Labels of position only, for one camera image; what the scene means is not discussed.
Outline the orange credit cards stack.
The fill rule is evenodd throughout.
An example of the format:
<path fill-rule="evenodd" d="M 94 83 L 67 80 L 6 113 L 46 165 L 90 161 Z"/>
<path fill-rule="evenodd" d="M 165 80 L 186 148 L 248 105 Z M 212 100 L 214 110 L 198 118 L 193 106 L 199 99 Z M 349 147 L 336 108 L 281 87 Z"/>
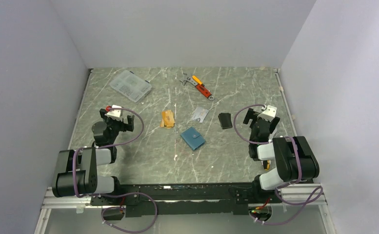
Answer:
<path fill-rule="evenodd" d="M 171 110 L 162 111 L 161 113 L 161 128 L 173 128 L 175 125 L 174 113 Z"/>

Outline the blue card holder wallet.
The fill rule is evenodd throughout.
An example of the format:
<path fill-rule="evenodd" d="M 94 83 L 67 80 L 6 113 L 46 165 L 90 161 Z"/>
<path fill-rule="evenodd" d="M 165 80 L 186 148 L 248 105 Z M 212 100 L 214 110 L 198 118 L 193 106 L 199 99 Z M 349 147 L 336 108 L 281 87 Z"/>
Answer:
<path fill-rule="evenodd" d="M 180 136 L 192 151 L 195 151 L 206 143 L 204 137 L 194 127 L 188 128 Z"/>

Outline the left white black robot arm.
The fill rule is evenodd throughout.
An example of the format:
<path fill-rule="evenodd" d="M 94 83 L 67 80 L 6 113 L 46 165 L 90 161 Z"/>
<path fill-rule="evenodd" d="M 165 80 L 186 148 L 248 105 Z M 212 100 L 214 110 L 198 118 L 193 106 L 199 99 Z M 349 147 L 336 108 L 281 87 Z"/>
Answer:
<path fill-rule="evenodd" d="M 102 120 L 91 127 L 94 138 L 91 147 L 59 152 L 52 183 L 55 197 L 103 194 L 111 205 L 122 200 L 123 192 L 117 177 L 100 176 L 98 166 L 115 163 L 115 140 L 120 132 L 134 130 L 135 117 L 123 118 L 122 110 L 116 105 L 100 109 L 100 117 Z"/>

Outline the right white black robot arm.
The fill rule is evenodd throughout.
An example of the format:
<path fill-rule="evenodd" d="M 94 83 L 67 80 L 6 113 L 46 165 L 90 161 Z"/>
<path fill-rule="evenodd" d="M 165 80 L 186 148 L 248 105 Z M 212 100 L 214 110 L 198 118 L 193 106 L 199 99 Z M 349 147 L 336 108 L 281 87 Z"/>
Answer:
<path fill-rule="evenodd" d="M 251 129 L 247 140 L 249 156 L 269 170 L 254 179 L 257 186 L 251 189 L 251 196 L 256 202 L 264 202 L 270 190 L 284 184 L 319 176 L 319 164 L 305 137 L 274 137 L 280 121 L 276 112 L 273 106 L 266 106 L 261 112 L 250 107 L 243 120 Z"/>

